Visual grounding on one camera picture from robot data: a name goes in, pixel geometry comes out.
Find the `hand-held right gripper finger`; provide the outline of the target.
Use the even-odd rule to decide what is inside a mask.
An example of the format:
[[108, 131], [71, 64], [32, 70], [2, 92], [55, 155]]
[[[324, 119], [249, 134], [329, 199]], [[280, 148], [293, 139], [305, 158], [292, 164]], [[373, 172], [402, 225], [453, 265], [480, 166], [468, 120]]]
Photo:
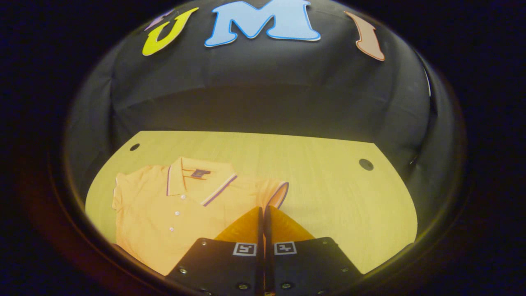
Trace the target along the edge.
[[268, 293], [342, 296], [363, 278], [331, 237], [314, 237], [274, 206], [265, 208], [264, 223]]
[[263, 209], [239, 217], [215, 239], [198, 238], [166, 280], [193, 296], [264, 293]]

